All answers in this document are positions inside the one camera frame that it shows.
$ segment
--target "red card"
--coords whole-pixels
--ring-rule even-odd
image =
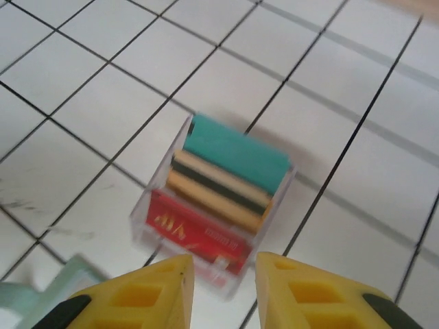
[[[162,190],[152,191],[146,224],[161,236],[233,274],[241,271],[252,250],[245,239]]]

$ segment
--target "clear plastic box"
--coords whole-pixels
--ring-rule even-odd
[[[170,256],[174,254],[192,254],[197,277],[207,283],[207,286],[211,290],[214,290],[217,295],[227,299],[232,297],[236,292],[242,278],[246,274],[249,264],[253,261],[258,247],[273,221],[279,204],[282,202],[289,185],[294,179],[296,168],[292,165],[285,174],[277,192],[272,198],[272,208],[256,235],[251,235],[241,228],[224,223],[221,219],[216,219],[215,217],[203,212],[203,210],[197,209],[196,206],[191,206],[192,208],[195,208],[198,213],[203,214],[205,217],[209,218],[209,220],[214,221],[217,225],[221,225],[223,228],[230,230],[234,234],[238,234],[241,238],[245,239],[251,247],[251,253],[247,257],[242,270],[237,275],[225,270],[224,267],[221,267],[218,264],[210,263],[183,248],[179,244],[163,237],[154,227],[146,224],[146,218],[150,207],[151,192],[156,188],[163,188],[165,186],[172,156],[175,150],[182,149],[189,131],[192,117],[192,115],[187,117],[130,215],[132,239],[140,247],[149,246],[149,249],[151,245],[157,245],[157,243],[159,243],[161,245],[161,250]]]

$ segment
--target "stacked sponges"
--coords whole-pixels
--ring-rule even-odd
[[[289,157],[197,115],[174,153],[167,186],[191,203],[253,234],[290,169]]]

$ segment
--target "tile surface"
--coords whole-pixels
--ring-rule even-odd
[[[34,243],[26,233],[0,210],[0,248],[8,252],[1,253],[0,277],[21,257]]]
[[[439,155],[438,106],[439,91],[394,72],[368,119]]]
[[[387,72],[385,66],[322,39],[290,80],[363,115]]]
[[[14,3],[53,27],[58,27],[63,24],[88,2],[90,2],[90,0],[14,0]]]
[[[239,132],[254,123],[252,137],[297,165],[259,250],[292,241],[292,258],[402,289],[439,191],[435,23],[422,22],[381,90],[417,17],[379,0],[88,1],[0,0],[0,278],[44,289],[53,255],[81,254],[109,277],[167,257],[153,239],[132,243],[128,217],[199,111]],[[68,38],[49,28],[66,20]],[[438,217],[401,300],[434,329]],[[249,261],[228,301],[197,280],[191,328],[260,328]],[[0,313],[2,328],[14,321]]]
[[[285,77],[316,35],[259,7],[226,40],[224,46]]]
[[[229,124],[237,121],[235,126],[244,120],[244,130],[279,84],[227,53],[216,51],[175,98]]]
[[[3,74],[1,80],[50,114],[103,64],[54,34]]]
[[[401,57],[401,63],[439,79],[439,27],[425,20]]]
[[[438,186],[437,168],[362,130],[329,189],[417,241]]]
[[[300,262],[369,284],[390,297],[394,297],[411,256],[411,250],[325,197],[288,254]]]
[[[54,119],[112,158],[163,102],[148,87],[107,66]]]
[[[433,216],[430,227],[427,232],[427,236],[424,240],[423,247],[426,247],[430,251],[434,252],[439,256],[439,212],[436,210],[436,213]]]
[[[96,0],[61,31],[110,59],[154,17],[126,0]]]
[[[26,137],[44,118],[0,86],[0,158]]]
[[[177,105],[166,104],[116,163],[146,185],[188,116],[189,113]]]
[[[439,268],[418,257],[399,306],[423,328],[439,323]]]
[[[302,174],[323,184],[354,129],[354,123],[285,87],[250,135],[288,153]]]
[[[323,26],[335,13],[342,0],[266,0],[266,2],[306,21]]]
[[[160,14],[163,10],[168,8],[174,0],[134,0],[134,2]]]
[[[86,255],[111,278],[138,269],[155,249],[140,250],[131,241],[128,215],[141,193],[116,169],[107,169],[44,242],[66,259]]]
[[[195,36],[159,20],[117,56],[115,63],[170,94],[212,49]]]
[[[38,291],[44,291],[61,269],[62,265],[41,245],[37,245],[6,282],[29,284]]]
[[[0,34],[0,45],[3,45],[0,51],[0,72],[51,32],[47,26],[13,5],[1,8],[0,29],[3,31]]]
[[[242,0],[179,0],[165,17],[220,42],[251,7],[251,2]]]
[[[396,58],[418,18],[375,0],[350,0],[329,30]]]
[[[53,123],[45,123],[1,163],[1,203],[39,235],[104,165]]]

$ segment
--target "light green object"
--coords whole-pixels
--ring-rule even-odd
[[[0,308],[21,315],[22,320],[16,329],[30,329],[75,292],[105,280],[107,278],[103,274],[81,256],[75,255],[43,292],[25,284],[0,283]]]

